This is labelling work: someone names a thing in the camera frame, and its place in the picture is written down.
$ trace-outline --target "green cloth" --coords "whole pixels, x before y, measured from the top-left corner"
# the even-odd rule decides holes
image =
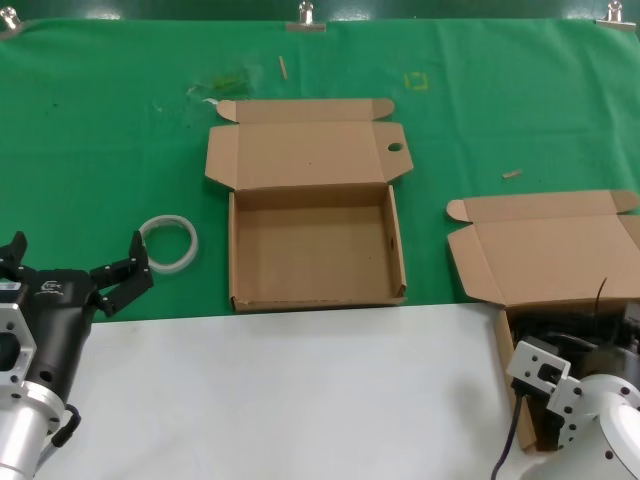
[[[202,99],[388,97],[415,164],[395,182],[408,303],[465,301],[449,200],[638,189],[639,53],[633,34],[588,21],[332,23],[326,34],[44,21],[0,42],[0,243],[23,230],[27,265],[89,269],[124,258],[148,218],[183,215],[196,261],[156,274],[116,319],[228,314],[228,191],[204,177],[208,129],[224,122]],[[186,246],[181,233],[149,241],[160,261]]]

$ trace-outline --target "cable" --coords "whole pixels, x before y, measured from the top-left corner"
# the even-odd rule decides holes
[[[502,450],[502,455],[498,459],[496,466],[493,467],[493,472],[491,472],[491,480],[496,480],[498,476],[498,471],[502,464],[507,459],[507,455],[509,455],[509,450],[511,450],[511,444],[513,443],[513,438],[516,436],[516,427],[518,426],[518,419],[520,418],[520,410],[522,410],[522,399],[523,395],[516,393],[516,405],[513,408],[513,418],[511,419],[511,426],[509,427],[509,433],[507,434],[507,441],[504,445],[504,450]]]
[[[42,465],[44,465],[45,462],[49,460],[54,453],[62,448],[65,443],[67,443],[67,441],[73,436],[73,432],[76,431],[76,429],[80,425],[80,422],[82,421],[80,412],[78,412],[78,409],[70,403],[67,404],[65,410],[71,413],[71,417],[67,421],[66,425],[60,428],[60,430],[58,430],[58,432],[53,437],[51,437],[51,440],[49,441],[47,446],[44,447],[42,453],[40,453],[36,471],[40,470]]]

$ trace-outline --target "cardboard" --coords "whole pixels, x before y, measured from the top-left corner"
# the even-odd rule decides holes
[[[585,191],[453,200],[447,213],[471,223],[449,245],[466,293],[502,305],[496,324],[503,368],[513,355],[511,319],[527,309],[584,309],[602,281],[603,303],[640,298],[640,205],[628,191]],[[506,378],[511,393],[511,379]],[[525,406],[523,449],[543,443]]]
[[[386,99],[222,101],[207,177],[230,194],[234,308],[394,305],[406,277],[390,180],[413,168]]]

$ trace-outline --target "binder clip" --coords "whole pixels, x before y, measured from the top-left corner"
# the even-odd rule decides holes
[[[0,32],[0,40],[11,38],[22,31],[23,24],[18,18],[15,8],[4,7],[0,9],[0,17],[5,24],[5,30]]]
[[[607,15],[601,20],[596,20],[596,24],[604,27],[615,28],[624,32],[635,32],[636,30],[635,23],[622,21],[622,3],[618,0],[609,4]]]
[[[298,7],[300,11],[300,21],[288,23],[287,30],[290,32],[326,32],[327,26],[324,23],[314,23],[313,3],[309,0],[302,0]]]

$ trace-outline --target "tape roll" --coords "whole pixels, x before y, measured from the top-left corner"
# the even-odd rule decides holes
[[[167,227],[167,226],[178,226],[180,228],[184,228],[189,235],[191,236],[191,245],[189,246],[189,250],[184,256],[175,263],[170,265],[158,263],[149,256],[149,266],[151,269],[158,273],[171,274],[177,273],[180,270],[183,270],[189,266],[189,264],[196,257],[196,253],[198,253],[198,235],[196,234],[196,229],[193,227],[191,222],[184,217],[179,215],[160,215],[158,217],[154,217],[150,220],[144,222],[144,224],[140,227],[140,235],[142,235],[142,241],[144,242],[147,234],[158,227]]]

